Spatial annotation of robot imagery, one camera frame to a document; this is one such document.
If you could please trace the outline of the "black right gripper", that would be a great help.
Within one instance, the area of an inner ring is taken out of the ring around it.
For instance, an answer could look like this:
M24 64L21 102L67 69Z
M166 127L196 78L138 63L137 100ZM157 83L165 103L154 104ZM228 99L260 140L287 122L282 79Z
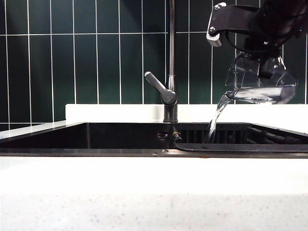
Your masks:
M237 47L239 55L260 58L258 77L270 79L277 68L282 45L306 34L306 10L249 9L245 22L248 37L245 48Z

